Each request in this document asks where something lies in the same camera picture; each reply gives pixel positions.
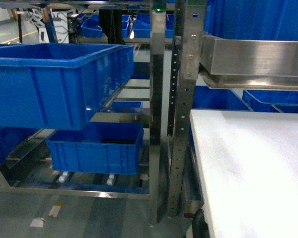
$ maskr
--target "white cutting board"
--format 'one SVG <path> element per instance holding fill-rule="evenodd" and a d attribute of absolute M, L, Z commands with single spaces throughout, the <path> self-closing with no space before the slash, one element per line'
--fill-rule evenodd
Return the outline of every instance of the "white cutting board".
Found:
<path fill-rule="evenodd" d="M 192 110 L 212 238 L 298 238 L 298 114 Z"/>

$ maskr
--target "blue storage bin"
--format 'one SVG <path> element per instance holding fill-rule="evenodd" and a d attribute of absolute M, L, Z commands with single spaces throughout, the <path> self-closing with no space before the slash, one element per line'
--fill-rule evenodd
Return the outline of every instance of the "blue storage bin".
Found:
<path fill-rule="evenodd" d="M 99 38 L 103 36 L 103 29 L 99 26 L 99 21 L 87 19 L 81 26 L 81 33 L 85 37 Z"/>
<path fill-rule="evenodd" d="M 77 18 L 80 22 L 80 25 L 82 25 L 86 21 L 86 14 L 81 13 L 81 14 L 78 15 Z"/>
<path fill-rule="evenodd" d="M 165 37 L 166 38 L 173 38 L 173 21 L 166 21 L 165 22 Z"/>
<path fill-rule="evenodd" d="M 173 38 L 174 15 L 168 14 L 166 20 L 165 37 Z M 150 38 L 150 14 L 138 13 L 134 22 L 135 38 Z"/>
<path fill-rule="evenodd" d="M 46 142 L 54 170 L 133 175 L 143 136 L 141 124 L 90 122 L 82 131 L 56 131 Z"/>
<path fill-rule="evenodd" d="M 123 38 L 128 38 L 130 33 L 131 27 L 131 16 L 130 15 L 123 15 L 122 16 L 122 34 Z"/>
<path fill-rule="evenodd" d="M 195 87 L 193 108 L 252 111 L 252 109 L 232 90 L 209 89 L 207 86 Z"/>
<path fill-rule="evenodd" d="M 226 39 L 298 41 L 298 0 L 209 0 L 204 30 Z"/>
<path fill-rule="evenodd" d="M 129 36 L 131 18 L 130 15 L 122 15 L 122 34 L 124 38 Z M 88 23 L 82 26 L 82 35 L 85 37 L 99 38 L 103 36 L 103 30 L 99 23 L 99 14 L 90 16 Z"/>
<path fill-rule="evenodd" d="M 0 165 L 17 144 L 35 132 L 36 129 L 0 127 Z"/>
<path fill-rule="evenodd" d="M 298 105 L 276 104 L 272 107 L 280 113 L 298 113 Z"/>
<path fill-rule="evenodd" d="M 99 21 L 99 14 L 93 14 L 90 16 L 89 19 L 94 20 L 94 21 Z"/>
<path fill-rule="evenodd" d="M 272 104 L 297 104 L 298 92 L 244 90 L 243 100 L 255 112 L 276 112 Z"/>
<path fill-rule="evenodd" d="M 0 126 L 83 129 L 132 75 L 132 54 L 105 44 L 0 47 Z"/>
<path fill-rule="evenodd" d="M 174 21 L 174 14 L 167 14 L 167 21 Z"/>
<path fill-rule="evenodd" d="M 122 50 L 120 51 L 121 56 L 121 69 L 122 73 L 121 75 L 117 75 L 116 82 L 121 85 L 125 82 L 127 82 L 131 75 L 133 75 L 135 71 L 135 65 L 134 65 L 134 47 L 133 46 L 124 46 Z"/>
<path fill-rule="evenodd" d="M 149 24 L 136 19 L 134 21 L 133 29 L 134 29 L 135 38 L 150 38 Z"/>
<path fill-rule="evenodd" d="M 122 15 L 122 22 L 130 22 L 131 16 L 130 15 Z"/>

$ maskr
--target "floor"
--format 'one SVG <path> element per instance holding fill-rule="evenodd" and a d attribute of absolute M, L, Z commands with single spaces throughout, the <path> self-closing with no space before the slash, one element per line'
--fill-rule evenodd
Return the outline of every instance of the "floor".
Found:
<path fill-rule="evenodd" d="M 23 22 L 22 29 L 24 44 L 38 43 L 38 33 L 33 25 Z M 0 43 L 9 41 L 18 41 L 16 22 L 0 26 Z M 135 61 L 149 62 L 149 51 L 136 51 Z M 166 51 L 162 102 L 164 140 L 170 67 L 171 51 Z M 144 94 L 149 95 L 149 90 L 126 89 L 120 97 L 144 97 Z M 55 202 L 62 202 L 63 206 L 57 218 L 49 218 Z M 44 227 L 30 227 L 32 220 L 38 217 L 45 219 Z M 172 219 L 164 216 L 160 223 L 150 227 L 149 201 L 146 200 L 0 193 L 0 238 L 182 238 L 190 224 L 191 220 L 181 215 Z"/>

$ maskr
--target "perforated metal upright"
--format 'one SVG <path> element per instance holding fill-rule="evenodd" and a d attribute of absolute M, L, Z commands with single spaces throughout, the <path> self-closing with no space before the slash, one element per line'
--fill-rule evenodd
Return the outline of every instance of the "perforated metal upright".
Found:
<path fill-rule="evenodd" d="M 169 196 L 168 215 L 178 214 L 182 191 L 184 159 L 190 129 L 194 89 L 199 73 L 203 25 L 207 0 L 178 0 L 175 9 L 175 34 L 180 34 L 181 46 L 173 48 L 169 111 Z"/>

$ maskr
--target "stainless steel rack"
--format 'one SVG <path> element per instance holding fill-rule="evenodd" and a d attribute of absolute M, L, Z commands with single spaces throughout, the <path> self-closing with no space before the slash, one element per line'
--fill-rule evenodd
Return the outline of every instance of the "stainless steel rack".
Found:
<path fill-rule="evenodd" d="M 158 221 L 159 198 L 159 167 L 163 161 L 161 151 L 161 102 L 163 82 L 164 44 L 171 42 L 165 39 L 166 1 L 151 0 L 142 2 L 128 1 L 62 1 L 62 0 L 4 0 L 0 7 L 15 7 L 24 4 L 40 7 L 41 4 L 69 4 L 74 8 L 93 8 L 98 5 L 120 4 L 146 5 L 151 13 L 150 39 L 133 39 L 128 43 L 150 44 L 150 97 L 133 99 L 150 101 L 150 109 L 137 113 L 107 112 L 107 107 L 113 100 L 95 116 L 92 121 L 136 122 L 149 127 L 150 139 L 143 154 L 143 172 L 149 174 L 149 183 L 137 184 L 137 176 L 129 176 L 130 185 L 107 187 L 93 181 L 99 180 L 99 175 L 86 175 L 90 183 L 64 184 L 52 181 L 37 183 L 36 181 L 7 181 L 0 171 L 0 191 L 65 194 L 74 196 L 92 196 L 106 198 L 149 199 L 151 223 Z M 192 181 L 192 157 L 187 148 L 190 120 L 196 80 L 199 76 L 199 64 L 202 64 L 201 76 L 210 87 L 215 88 L 253 88 L 253 89 L 286 89 L 298 90 L 298 42 L 276 41 L 239 41 L 225 40 L 205 36 L 203 25 L 207 0 L 177 0 L 174 8 L 174 36 L 172 40 L 172 64 L 170 79 L 169 115 L 168 115 L 168 215 L 176 216 L 179 212 L 179 201 L 182 197 L 185 213 L 194 213 L 203 204 L 201 192 L 196 181 Z M 47 14 L 47 27 L 53 24 Z M 56 41 L 50 34 L 50 42 Z M 104 43 L 106 39 L 81 39 L 85 43 Z M 48 169 L 48 161 L 39 161 Z"/>

